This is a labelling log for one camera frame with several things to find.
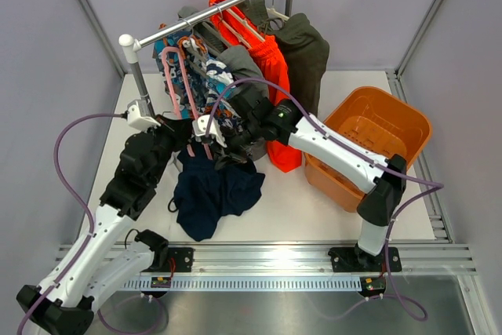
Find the navy blue shorts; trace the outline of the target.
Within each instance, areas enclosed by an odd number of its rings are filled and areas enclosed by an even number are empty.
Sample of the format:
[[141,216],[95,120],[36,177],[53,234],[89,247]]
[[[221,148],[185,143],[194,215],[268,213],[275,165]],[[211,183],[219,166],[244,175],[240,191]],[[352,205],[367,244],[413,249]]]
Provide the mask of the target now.
[[202,146],[194,155],[183,149],[177,156],[182,165],[168,211],[194,241],[213,237],[221,217],[240,216],[260,200],[266,175],[256,170],[252,160],[222,169],[207,158]]

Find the pink plastic hanger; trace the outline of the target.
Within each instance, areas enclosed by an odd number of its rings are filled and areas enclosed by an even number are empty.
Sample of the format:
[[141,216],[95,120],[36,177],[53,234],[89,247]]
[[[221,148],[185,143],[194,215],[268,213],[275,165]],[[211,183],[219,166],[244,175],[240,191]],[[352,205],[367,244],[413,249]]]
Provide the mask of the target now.
[[166,46],[158,54],[166,92],[178,119],[196,120],[213,108],[209,78],[203,70],[204,56],[191,47]]

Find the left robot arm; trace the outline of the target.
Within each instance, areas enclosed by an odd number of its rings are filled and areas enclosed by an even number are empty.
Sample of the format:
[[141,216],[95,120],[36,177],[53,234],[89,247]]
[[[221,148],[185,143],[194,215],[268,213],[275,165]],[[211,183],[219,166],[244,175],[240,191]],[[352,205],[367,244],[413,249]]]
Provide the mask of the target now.
[[20,289],[16,300],[24,317],[18,333],[33,322],[50,334],[84,334],[103,304],[134,275],[173,266],[168,240],[150,230],[140,231],[111,262],[103,260],[154,198],[172,154],[187,146],[192,131],[190,119],[156,115],[153,126],[126,140],[98,207],[90,210],[76,197],[89,226],[39,284]]

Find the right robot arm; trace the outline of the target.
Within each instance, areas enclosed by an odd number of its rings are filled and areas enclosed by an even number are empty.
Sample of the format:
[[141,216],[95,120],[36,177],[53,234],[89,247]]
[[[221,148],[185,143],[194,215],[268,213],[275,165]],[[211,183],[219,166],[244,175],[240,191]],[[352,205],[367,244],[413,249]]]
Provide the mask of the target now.
[[291,96],[273,104],[250,82],[226,88],[218,99],[228,102],[243,121],[242,131],[227,140],[228,150],[259,138],[277,141],[317,158],[363,193],[356,208],[362,227],[355,260],[366,270],[380,264],[391,217],[406,189],[406,160],[356,145],[307,113]]

